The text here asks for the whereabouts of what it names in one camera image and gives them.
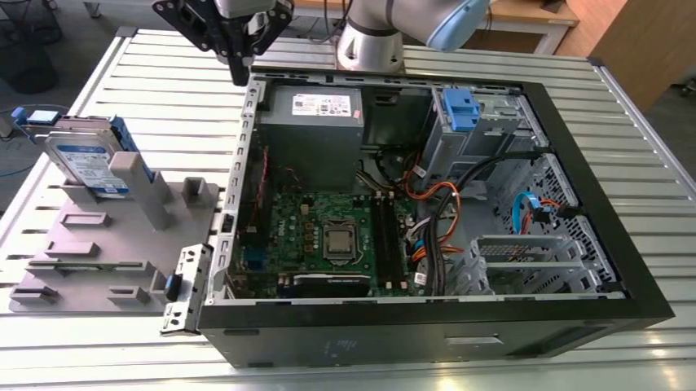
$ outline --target sticker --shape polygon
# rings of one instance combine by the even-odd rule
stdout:
[[[297,94],[292,97],[293,116],[351,116],[348,95]]]
[[[125,183],[108,170],[110,155],[102,147],[58,145],[55,148],[62,162],[89,189],[114,196],[128,192]]]
[[[420,166],[419,166],[419,165],[416,165],[415,167],[412,167],[412,172],[413,172],[413,173],[415,173],[420,178],[424,177],[425,172],[424,172],[423,169],[420,169]]]
[[[416,273],[415,276],[412,277],[412,282],[416,285],[424,285],[425,279],[427,279],[427,275],[424,275],[423,273]]]

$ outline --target aluminum table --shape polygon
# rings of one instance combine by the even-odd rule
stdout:
[[[177,33],[121,30],[69,114],[126,120],[142,157],[169,181],[225,185],[242,88]],[[265,66],[333,68],[329,46],[279,39]],[[645,258],[675,318],[555,358],[234,370],[201,337],[158,337],[158,317],[33,317],[7,294],[65,195],[45,156],[0,220],[0,388],[90,389],[691,389],[696,384],[696,186],[611,75],[584,59],[405,48],[405,72],[536,81]]]

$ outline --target chip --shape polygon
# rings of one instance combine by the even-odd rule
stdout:
[[[349,231],[328,231],[328,253],[352,252],[352,235]]]

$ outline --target metal bracket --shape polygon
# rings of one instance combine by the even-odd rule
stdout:
[[[213,249],[206,244],[196,244],[181,248],[174,275],[180,276],[181,284],[176,301],[166,303],[164,322],[160,335],[197,336],[197,316],[205,296],[204,287],[206,269],[213,255]]]

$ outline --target red wire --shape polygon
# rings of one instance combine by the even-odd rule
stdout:
[[[544,198],[542,198],[539,200],[539,202],[540,202],[540,205],[551,205],[555,208],[558,208],[560,206],[560,204],[558,202],[555,202],[554,200],[547,200]],[[526,214],[523,215],[522,228],[519,229],[519,235],[526,234],[530,223],[531,223],[531,213],[526,212]]]

